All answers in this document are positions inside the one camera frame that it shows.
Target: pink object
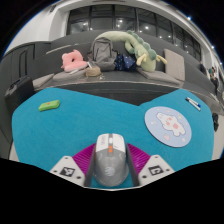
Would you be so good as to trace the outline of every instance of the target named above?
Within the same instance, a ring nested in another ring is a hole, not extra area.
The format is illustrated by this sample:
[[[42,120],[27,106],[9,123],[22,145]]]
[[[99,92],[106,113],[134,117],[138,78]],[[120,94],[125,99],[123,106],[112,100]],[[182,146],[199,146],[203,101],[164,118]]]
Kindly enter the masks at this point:
[[[79,166],[79,168],[82,170],[82,172],[87,175],[91,163],[91,159],[93,156],[93,150],[95,147],[95,143],[86,147],[82,151],[75,154],[72,158],[76,162],[76,164]]]
[[[129,143],[127,143],[127,146],[131,155],[131,160],[132,160],[132,164],[134,165],[135,172],[138,175],[140,171],[142,170],[142,168],[150,159],[150,155]]]
[[[169,135],[167,135],[167,134],[165,134],[165,135],[164,135],[164,138],[165,138],[167,141],[169,141],[169,140],[170,140],[170,136],[169,136]]]
[[[177,125],[177,124],[174,124],[173,127],[174,127],[175,129],[178,129],[178,125]]]
[[[87,62],[83,61],[81,53],[77,50],[73,52],[62,55],[63,65],[61,68],[64,68],[65,72],[71,72],[76,69],[80,70],[87,67]]]

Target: blue item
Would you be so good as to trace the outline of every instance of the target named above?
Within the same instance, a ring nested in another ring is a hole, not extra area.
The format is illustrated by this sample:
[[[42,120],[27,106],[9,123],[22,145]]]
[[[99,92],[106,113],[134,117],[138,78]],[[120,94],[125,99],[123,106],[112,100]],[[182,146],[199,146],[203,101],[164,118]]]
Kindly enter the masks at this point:
[[[194,100],[192,100],[189,97],[187,97],[186,100],[191,100],[195,105],[197,105],[198,107],[201,107],[201,105],[199,103],[195,102]]]
[[[200,112],[185,100],[198,102]],[[40,113],[43,102],[59,99],[57,110]],[[173,148],[159,142],[145,125],[145,113],[153,107],[177,110],[191,126],[190,142]],[[130,143],[149,155],[160,155],[175,171],[187,166],[211,161],[214,145],[214,126],[209,107],[194,94],[179,89],[140,106],[80,92],[46,88],[21,104],[12,117],[12,133],[20,162],[50,171],[64,156],[74,156],[87,146],[96,143],[103,133],[123,136]],[[130,173],[117,187],[132,187]],[[91,187],[104,187],[93,178]]]
[[[118,54],[114,63],[116,66],[115,70],[119,71],[130,71],[136,68],[136,61],[125,54]]]

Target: black bag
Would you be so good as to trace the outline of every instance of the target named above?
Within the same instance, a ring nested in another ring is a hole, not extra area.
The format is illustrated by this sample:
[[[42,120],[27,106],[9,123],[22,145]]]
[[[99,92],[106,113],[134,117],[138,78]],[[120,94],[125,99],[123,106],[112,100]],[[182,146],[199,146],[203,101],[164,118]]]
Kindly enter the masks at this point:
[[[27,49],[20,54],[20,58],[23,53],[26,54],[25,60],[27,60]],[[27,76],[25,63],[25,76],[21,77],[21,69],[19,67],[19,79],[12,83],[5,93],[5,103],[10,116],[12,116],[13,112],[20,104],[34,94],[33,81]]]
[[[213,119],[213,124],[214,124],[214,130],[217,131],[218,127],[219,127],[219,123],[218,123],[219,115],[216,113],[213,113],[212,119]]]
[[[100,67],[103,71],[113,71],[115,69],[115,59],[117,52],[113,50],[113,43],[105,37],[94,40],[87,54],[88,61],[92,66]]]

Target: white computer mouse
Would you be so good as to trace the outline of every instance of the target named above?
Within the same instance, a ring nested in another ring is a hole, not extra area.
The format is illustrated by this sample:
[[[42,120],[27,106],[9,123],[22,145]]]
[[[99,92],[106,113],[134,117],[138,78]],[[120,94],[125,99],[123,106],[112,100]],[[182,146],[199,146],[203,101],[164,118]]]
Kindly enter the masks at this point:
[[[93,176],[104,186],[118,186],[127,178],[124,138],[119,134],[102,134],[97,138]]]

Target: plush toy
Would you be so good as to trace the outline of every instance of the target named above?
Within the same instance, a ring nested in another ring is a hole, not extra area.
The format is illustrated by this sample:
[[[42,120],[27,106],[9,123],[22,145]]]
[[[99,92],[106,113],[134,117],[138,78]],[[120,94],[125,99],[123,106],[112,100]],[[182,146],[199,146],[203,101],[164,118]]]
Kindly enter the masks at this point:
[[[135,54],[137,59],[137,65],[141,66],[143,70],[147,72],[153,72],[156,68],[156,60],[162,61],[164,64],[167,61],[156,54],[151,49],[148,43],[145,43],[136,33],[128,30],[127,32],[122,31],[109,31],[100,34],[96,39],[100,37],[106,37],[112,42],[123,41],[125,42],[125,48],[130,54]]]
[[[87,67],[87,62],[83,61],[83,57],[79,51],[74,50],[71,53],[62,55],[63,65],[65,72],[80,70]]]

